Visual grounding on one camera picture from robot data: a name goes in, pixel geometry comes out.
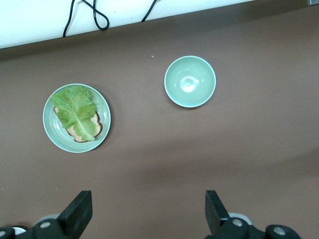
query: ceramic bowl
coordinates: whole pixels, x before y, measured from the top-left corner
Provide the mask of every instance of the ceramic bowl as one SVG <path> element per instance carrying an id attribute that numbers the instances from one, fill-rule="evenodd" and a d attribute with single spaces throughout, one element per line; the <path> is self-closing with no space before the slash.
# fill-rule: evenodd
<path id="1" fill-rule="evenodd" d="M 211 65 L 197 56 L 183 56 L 168 67 L 164 87 L 176 104 L 193 108 L 207 102 L 216 87 L 216 76 Z"/>

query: plate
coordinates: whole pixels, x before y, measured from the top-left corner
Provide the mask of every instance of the plate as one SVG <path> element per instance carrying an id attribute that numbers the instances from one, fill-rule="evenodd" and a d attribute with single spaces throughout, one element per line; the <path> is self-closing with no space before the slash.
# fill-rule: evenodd
<path id="1" fill-rule="evenodd" d="M 97 112 L 100 116 L 100 122 L 103 126 L 101 133 L 95 138 L 94 141 L 83 143 L 75 142 L 74 138 L 67 133 L 65 128 L 62 127 L 61 121 L 53 110 L 54 105 L 51 102 L 51 96 L 68 86 L 83 86 L 88 88 L 92 94 L 92 101 L 97 107 Z M 52 95 L 48 98 L 44 106 L 43 125 L 46 134 L 56 146 L 71 153 L 83 153 L 96 148 L 104 141 L 111 126 L 111 112 L 108 103 L 97 90 L 84 84 L 69 84 L 60 87 L 53 92 Z"/>

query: bread crust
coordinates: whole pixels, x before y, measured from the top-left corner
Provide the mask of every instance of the bread crust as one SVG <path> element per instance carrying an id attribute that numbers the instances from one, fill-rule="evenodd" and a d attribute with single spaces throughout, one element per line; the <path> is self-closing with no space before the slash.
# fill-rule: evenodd
<path id="1" fill-rule="evenodd" d="M 54 112 L 57 114 L 59 111 L 58 107 L 54 107 L 53 108 Z M 96 138 L 102 131 L 103 129 L 103 125 L 100 122 L 100 116 L 97 112 L 95 112 L 94 116 L 91 118 L 91 121 L 94 123 L 95 125 L 95 133 L 94 133 L 94 137 Z M 77 143 L 85 143 L 88 142 L 87 140 L 82 140 L 81 136 L 78 136 L 75 132 L 75 130 L 73 129 L 73 126 L 66 128 L 66 131 L 68 132 L 68 134 L 74 138 L 74 141 Z"/>

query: black wire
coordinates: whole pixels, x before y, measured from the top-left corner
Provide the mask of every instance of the black wire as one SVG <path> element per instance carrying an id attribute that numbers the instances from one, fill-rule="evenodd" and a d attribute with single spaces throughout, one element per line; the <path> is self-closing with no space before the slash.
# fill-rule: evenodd
<path id="1" fill-rule="evenodd" d="M 100 30 L 102 30 L 102 31 L 108 29 L 109 26 L 110 26 L 110 21 L 109 21 L 109 19 L 108 19 L 103 13 L 101 13 L 101 12 L 99 12 L 99 11 L 96 10 L 96 0 L 93 0 L 93 6 L 90 5 L 90 4 L 89 4 L 87 1 L 85 1 L 85 0 L 81 0 L 81 1 L 84 2 L 86 5 L 88 5 L 88 6 L 93 10 L 93 18 L 94 18 L 94 21 L 95 21 L 96 26 L 97 26 Z M 74 2 L 75 2 L 75 0 L 72 0 L 71 8 L 70 8 L 70 16 L 69 16 L 68 22 L 67 22 L 66 25 L 65 25 L 65 28 L 64 28 L 64 31 L 63 31 L 63 37 L 65 37 L 66 31 L 67 31 L 67 29 L 68 29 L 68 27 L 69 27 L 69 25 L 70 25 L 70 22 L 71 22 Z M 105 20 L 106 20 L 106 22 L 107 22 L 106 27 L 101 27 L 101 26 L 98 24 L 98 21 L 97 21 L 97 19 L 96 19 L 96 13 L 105 18 Z"/>
<path id="2" fill-rule="evenodd" d="M 150 12 L 152 11 L 152 9 L 153 9 L 153 7 L 154 7 L 156 1 L 157 1 L 157 0 L 154 0 L 154 1 L 153 1 L 153 3 L 152 3 L 152 5 L 151 5 L 151 7 L 150 7 L 148 13 L 146 13 L 146 15 L 145 15 L 145 17 L 143 18 L 142 22 L 144 22 L 144 21 L 146 20 L 146 18 L 149 16 L 149 14 L 150 14 Z"/>

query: green lettuce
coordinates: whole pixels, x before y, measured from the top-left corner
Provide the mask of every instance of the green lettuce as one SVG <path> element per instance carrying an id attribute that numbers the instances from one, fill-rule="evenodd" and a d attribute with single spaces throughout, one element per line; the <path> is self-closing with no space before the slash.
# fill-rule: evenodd
<path id="1" fill-rule="evenodd" d="M 95 140 L 95 125 L 91 118 L 96 106 L 87 87 L 69 86 L 52 95 L 51 101 L 59 108 L 57 116 L 65 129 L 73 126 L 76 134 L 83 140 Z"/>

